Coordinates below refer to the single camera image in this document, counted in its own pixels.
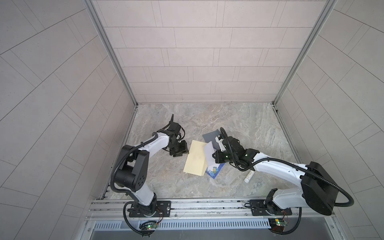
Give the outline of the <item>yellow paper envelope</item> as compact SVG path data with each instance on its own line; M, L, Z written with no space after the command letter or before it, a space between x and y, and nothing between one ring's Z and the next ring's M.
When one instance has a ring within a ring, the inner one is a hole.
M183 169L186 174L203 176L208 167L205 149L207 143L192 140L189 154Z

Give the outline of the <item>white glue stick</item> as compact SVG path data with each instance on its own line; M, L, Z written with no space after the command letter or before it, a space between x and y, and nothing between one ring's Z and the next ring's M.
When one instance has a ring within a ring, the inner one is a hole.
M250 170L247 176L245 177L244 182L249 183L252 177L254 176L254 174L255 174L255 171Z

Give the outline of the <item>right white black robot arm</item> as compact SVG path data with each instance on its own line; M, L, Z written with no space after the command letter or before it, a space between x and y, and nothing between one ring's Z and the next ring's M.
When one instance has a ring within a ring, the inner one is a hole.
M278 215L290 208L310 208L330 216L334 207L351 207L355 203L318 163L295 164L255 149L245 149L238 139L228 136L224 128L220 129L216 142L220 147L213 153L217 164L229 163L241 172L270 174L295 185L291 189L269 192L260 209L270 215Z

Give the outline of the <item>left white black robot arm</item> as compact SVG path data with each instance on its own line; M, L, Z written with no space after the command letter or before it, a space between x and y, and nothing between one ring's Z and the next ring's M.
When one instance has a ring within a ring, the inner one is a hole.
M136 146L123 146L111 173L111 190L130 196L134 200L132 206L139 214L153 216L158 205L156 194L146 184L149 160L161 150L174 158L188 154L184 136L184 128L174 122L172 115L169 123L154 132L150 139Z

